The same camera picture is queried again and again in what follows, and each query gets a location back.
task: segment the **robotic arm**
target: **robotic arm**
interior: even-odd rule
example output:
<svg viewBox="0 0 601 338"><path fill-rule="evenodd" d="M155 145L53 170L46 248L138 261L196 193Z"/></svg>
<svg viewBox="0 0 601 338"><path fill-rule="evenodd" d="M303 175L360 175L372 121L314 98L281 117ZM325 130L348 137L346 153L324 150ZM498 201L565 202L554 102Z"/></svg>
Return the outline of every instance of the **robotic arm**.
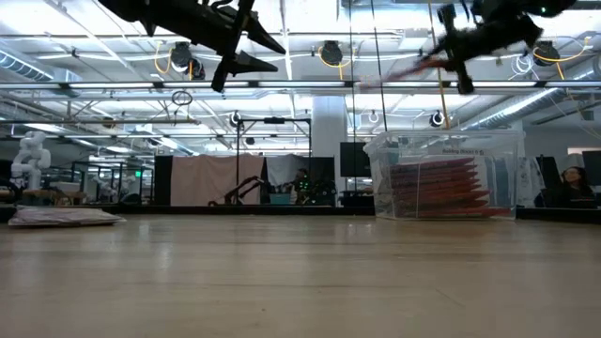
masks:
<svg viewBox="0 0 601 338"><path fill-rule="evenodd" d="M392 73L387 81L393 81L428 68L444 68L457 73L460 94L473 92L471 77L465 63L474 57L492 54L511 44L524 41L529 48L541 37L538 27L529 14L553 18L570 8L576 0L475 0L470 8L476 22L472 29L455 29L455 6L445 5L438 10L439 21L444 24L446 35L439 39L437 47L426 54L414 68ZM446 52L448 59L436 58Z"/></svg>
<svg viewBox="0 0 601 338"><path fill-rule="evenodd" d="M51 156L48 149L42 147L46 134L42 131L28 131L19 143L19 153L10 165L12 178L17 187L24 187L23 173L29 175L27 189L39 189L41 182L41 170L50 167ZM23 161L31 158L27 164Z"/></svg>
<svg viewBox="0 0 601 338"><path fill-rule="evenodd" d="M251 11L254 0L239 0L238 10L227 6L233 0L100 0L100 3L121 19L142 23L149 36L157 26L168 29L192 44L202 44L222 56L215 70L211 87L221 92L228 73L278 71L277 67L252 57L245 52L236 54L242 31L247 38L276 53L285 49L261 26L258 14Z"/></svg>

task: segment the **black panel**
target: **black panel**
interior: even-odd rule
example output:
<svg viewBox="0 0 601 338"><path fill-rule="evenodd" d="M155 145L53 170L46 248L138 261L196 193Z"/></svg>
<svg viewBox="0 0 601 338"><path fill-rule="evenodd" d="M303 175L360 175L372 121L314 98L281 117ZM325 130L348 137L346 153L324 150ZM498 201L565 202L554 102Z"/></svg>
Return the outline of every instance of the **black panel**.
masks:
<svg viewBox="0 0 601 338"><path fill-rule="evenodd" d="M154 204L171 206L171 171L173 156L154 158Z"/></svg>
<svg viewBox="0 0 601 338"><path fill-rule="evenodd" d="M591 185L601 185L601 151L582 151L584 168Z"/></svg>
<svg viewBox="0 0 601 338"><path fill-rule="evenodd" d="M560 172L557 170L557 163L555 162L554 157L539 156L536 158L536 161L541 168L541 174L543 174L543 181L545 181L546 188L553 188L562 184Z"/></svg>
<svg viewBox="0 0 601 338"><path fill-rule="evenodd" d="M11 177L10 166L11 165L12 165L12 161L0 160L0 177L10 179L10 177Z"/></svg>
<svg viewBox="0 0 601 338"><path fill-rule="evenodd" d="M340 176L371 177L369 156L363 151L365 142L340 143Z"/></svg>
<svg viewBox="0 0 601 338"><path fill-rule="evenodd" d="M312 157L311 158L311 173L310 178L312 181L324 180L334 181L336 178L334 169L334 158L333 157Z"/></svg>

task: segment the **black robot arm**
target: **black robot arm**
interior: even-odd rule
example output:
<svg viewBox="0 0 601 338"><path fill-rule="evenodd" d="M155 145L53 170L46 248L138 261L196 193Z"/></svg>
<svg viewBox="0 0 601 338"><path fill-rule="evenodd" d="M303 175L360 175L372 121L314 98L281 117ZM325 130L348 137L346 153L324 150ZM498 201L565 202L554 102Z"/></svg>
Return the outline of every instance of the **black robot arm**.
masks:
<svg viewBox="0 0 601 338"><path fill-rule="evenodd" d="M252 57L245 52L236 54L242 31L248 39L285 54L285 49L272 38L258 21L257 13L251 11L254 0L239 0L239 10L226 4L232 0L213 2L204 0L100 0L121 19L139 21L149 36L154 36L157 26L168 29L192 44L202 44L222 56L222 62L213 76L211 87L223 91L228 73L253 71L277 71L277 67Z"/></svg>

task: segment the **black frame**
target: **black frame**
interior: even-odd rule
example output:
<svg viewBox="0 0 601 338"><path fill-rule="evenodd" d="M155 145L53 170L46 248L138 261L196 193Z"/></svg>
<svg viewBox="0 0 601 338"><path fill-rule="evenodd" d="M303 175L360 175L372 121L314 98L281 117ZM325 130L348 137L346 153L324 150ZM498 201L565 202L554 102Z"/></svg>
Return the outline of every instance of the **black frame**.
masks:
<svg viewBox="0 0 601 338"><path fill-rule="evenodd" d="M244 122L251 122L252 124L246 131L249 131L256 122L263 122L265 124L285 124L286 122L305 122L309 125L309 179L311 179L311 157L313 156L313 144L312 144L312 126L311 118L283 118L283 117L266 117L266 118L239 118L236 123L236 186L240 184L240 127ZM239 199L239 192L236 191L236 200Z"/></svg>
<svg viewBox="0 0 601 338"><path fill-rule="evenodd" d="M99 165L99 164L115 164L115 162L113 162L113 161L74 161L74 162L71 163L71 182L75 181L75 167L78 164L79 165L85 165L85 166L88 166L88 167L98 167L99 176L100 176L100 170L102 168L104 168L104 169L109 169L109 168L106 168L106 167L104 167L102 165ZM150 203L152 203L154 201L154 169L145 167L143 165L140 165L140 166L127 166L126 165L124 167L123 164L126 164L126 163L121 162L119 164L119 181L118 181L118 184L117 184L117 197L121 194L121 182L122 182L122 179L123 179L123 170L124 169L127 169L127 170L136 170L136 171L139 170L140 171L140 189L139 189L138 194L140 195L140 203L139 203L139 205L142 205L142 189L144 188L144 184L143 184L144 172L145 171L150 171L150 173L151 173L150 174ZM111 169L111 186L113 186L113 182L115 182L115 172L116 172L116 169L114 169L114 168L110 168L110 169ZM98 201L99 193L100 193L100 191L99 191L98 186L97 186L96 187L96 200L97 201Z"/></svg>

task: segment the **black monitor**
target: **black monitor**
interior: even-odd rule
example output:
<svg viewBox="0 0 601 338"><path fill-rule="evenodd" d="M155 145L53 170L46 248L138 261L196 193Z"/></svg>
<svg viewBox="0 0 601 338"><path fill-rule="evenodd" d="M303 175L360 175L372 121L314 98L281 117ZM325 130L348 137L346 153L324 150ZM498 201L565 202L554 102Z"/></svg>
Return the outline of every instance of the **black monitor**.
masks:
<svg viewBox="0 0 601 338"><path fill-rule="evenodd" d="M365 142L340 143L340 176L371 177L369 156L363 151Z"/></svg>

